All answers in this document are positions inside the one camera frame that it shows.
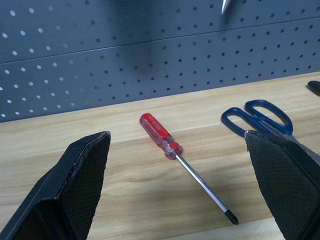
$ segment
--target pegboard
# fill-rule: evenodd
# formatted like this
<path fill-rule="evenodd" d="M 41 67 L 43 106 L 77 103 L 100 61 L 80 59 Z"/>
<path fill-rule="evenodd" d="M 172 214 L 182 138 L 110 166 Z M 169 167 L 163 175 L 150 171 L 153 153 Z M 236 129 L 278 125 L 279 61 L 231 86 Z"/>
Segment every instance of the pegboard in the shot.
<path fill-rule="evenodd" d="M 319 0 L 9 1 L 0 121 L 320 70 Z"/>

